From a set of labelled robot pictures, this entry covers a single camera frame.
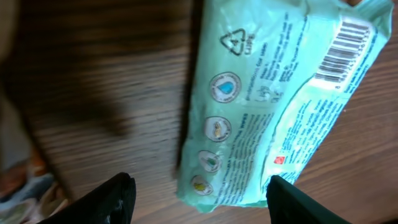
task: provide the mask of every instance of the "white barcode label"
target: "white barcode label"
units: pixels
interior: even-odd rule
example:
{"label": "white barcode label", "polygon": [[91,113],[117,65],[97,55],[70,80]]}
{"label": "white barcode label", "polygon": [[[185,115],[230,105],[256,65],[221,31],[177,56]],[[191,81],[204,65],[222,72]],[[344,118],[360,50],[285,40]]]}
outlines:
{"label": "white barcode label", "polygon": [[372,30],[368,22],[342,17],[338,32],[310,83],[343,91],[368,48]]}

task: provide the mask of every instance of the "sealed package end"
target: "sealed package end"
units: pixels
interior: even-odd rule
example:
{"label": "sealed package end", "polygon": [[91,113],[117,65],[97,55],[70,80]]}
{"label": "sealed package end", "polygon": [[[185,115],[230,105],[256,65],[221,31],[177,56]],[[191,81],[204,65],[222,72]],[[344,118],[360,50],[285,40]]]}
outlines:
{"label": "sealed package end", "polygon": [[390,0],[207,0],[177,196],[266,207],[295,182],[391,36]]}

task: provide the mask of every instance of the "wood grain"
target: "wood grain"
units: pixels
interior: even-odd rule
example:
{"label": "wood grain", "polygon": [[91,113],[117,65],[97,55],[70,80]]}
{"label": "wood grain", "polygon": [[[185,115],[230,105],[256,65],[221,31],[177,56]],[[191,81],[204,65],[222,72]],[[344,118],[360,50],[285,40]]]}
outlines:
{"label": "wood grain", "polygon": [[[137,182],[133,223],[269,223],[267,209],[202,215],[174,194],[200,4],[21,1],[5,82],[75,198],[123,171]],[[353,223],[398,217],[397,52],[394,23],[296,184]]]}

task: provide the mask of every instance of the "yellow icon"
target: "yellow icon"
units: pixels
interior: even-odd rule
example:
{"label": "yellow icon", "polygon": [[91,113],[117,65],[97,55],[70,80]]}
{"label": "yellow icon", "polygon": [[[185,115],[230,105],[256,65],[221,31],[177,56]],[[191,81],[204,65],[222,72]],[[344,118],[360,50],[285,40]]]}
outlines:
{"label": "yellow icon", "polygon": [[219,138],[221,137],[221,125],[219,122],[214,123],[214,135]]}
{"label": "yellow icon", "polygon": [[206,185],[204,185],[204,184],[193,183],[193,187],[196,190],[199,190],[199,191],[205,191],[206,190]]}

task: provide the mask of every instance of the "barcode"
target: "barcode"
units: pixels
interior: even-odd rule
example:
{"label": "barcode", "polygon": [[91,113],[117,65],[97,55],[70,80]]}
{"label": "barcode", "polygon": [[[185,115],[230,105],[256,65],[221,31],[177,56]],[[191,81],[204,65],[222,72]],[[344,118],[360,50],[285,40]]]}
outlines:
{"label": "barcode", "polygon": [[344,17],[341,27],[326,53],[315,79],[332,83],[333,88],[340,89],[358,64],[367,46],[371,27],[362,21]]}

